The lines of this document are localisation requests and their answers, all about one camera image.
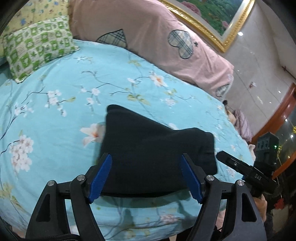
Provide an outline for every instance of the bed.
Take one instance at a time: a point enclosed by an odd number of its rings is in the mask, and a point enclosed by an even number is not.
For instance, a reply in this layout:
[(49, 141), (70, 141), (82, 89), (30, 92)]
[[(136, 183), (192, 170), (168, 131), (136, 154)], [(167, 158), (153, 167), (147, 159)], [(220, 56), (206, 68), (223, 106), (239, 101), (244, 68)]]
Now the bed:
[[(49, 180), (70, 181), (95, 163), (110, 104), (172, 129), (211, 132), (216, 152), (252, 164), (220, 101), (126, 49), (74, 41), (80, 50), (45, 64), (23, 83), (12, 79), (8, 65), (0, 66), (0, 215), (7, 223), (25, 231)], [(242, 177), (217, 165), (222, 181)], [(71, 203), (66, 207), (77, 233)], [(91, 205), (106, 240), (173, 236), (194, 224), (200, 208), (188, 190), (157, 198), (101, 196)]]

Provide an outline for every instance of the wooden door frame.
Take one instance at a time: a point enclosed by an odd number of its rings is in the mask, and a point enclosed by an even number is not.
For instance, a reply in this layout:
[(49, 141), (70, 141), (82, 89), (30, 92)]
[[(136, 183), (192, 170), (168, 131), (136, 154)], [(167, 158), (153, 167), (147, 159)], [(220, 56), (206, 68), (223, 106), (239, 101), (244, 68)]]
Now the wooden door frame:
[[(280, 127), (283, 125), (285, 119), (292, 113), (294, 108), (296, 107), (296, 84), (292, 84), (283, 98), (282, 103), (279, 108), (270, 118), (270, 120), (266, 123), (266, 125), (252, 138), (251, 143), (256, 144), (258, 138), (264, 135), (267, 132), (271, 132), (275, 134)], [(272, 178), (275, 179), (282, 172), (284, 172), (296, 159), (296, 152), (286, 160), (273, 174)]]

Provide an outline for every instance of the yellow patterned pillow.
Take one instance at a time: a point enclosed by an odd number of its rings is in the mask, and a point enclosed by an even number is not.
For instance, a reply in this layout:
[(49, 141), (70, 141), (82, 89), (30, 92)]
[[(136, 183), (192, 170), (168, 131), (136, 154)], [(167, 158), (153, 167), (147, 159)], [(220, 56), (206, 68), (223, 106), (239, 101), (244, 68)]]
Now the yellow patterned pillow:
[(30, 0), (18, 11), (0, 36), (0, 58), (3, 53), (3, 37), (33, 23), (68, 15), (69, 0)]

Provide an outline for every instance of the picture frame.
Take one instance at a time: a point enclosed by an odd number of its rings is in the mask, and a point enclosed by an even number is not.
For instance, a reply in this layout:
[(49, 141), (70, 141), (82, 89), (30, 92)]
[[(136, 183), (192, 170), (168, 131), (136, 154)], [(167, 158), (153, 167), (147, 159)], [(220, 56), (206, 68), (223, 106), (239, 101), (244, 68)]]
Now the picture frame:
[(202, 37), (223, 53), (234, 41), (255, 2), (255, 0), (159, 1), (181, 22), (189, 25), (196, 33), (201, 33)]

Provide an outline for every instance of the gold tinsel decoration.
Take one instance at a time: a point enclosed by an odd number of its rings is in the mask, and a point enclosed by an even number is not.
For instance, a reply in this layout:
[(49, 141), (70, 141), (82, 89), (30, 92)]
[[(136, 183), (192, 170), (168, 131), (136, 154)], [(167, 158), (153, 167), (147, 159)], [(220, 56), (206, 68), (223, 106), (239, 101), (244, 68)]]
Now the gold tinsel decoration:
[(278, 148), (278, 152), (276, 154), (276, 156), (279, 158), (279, 155), (281, 154), (281, 149), (283, 148), (283, 146), (279, 146)]

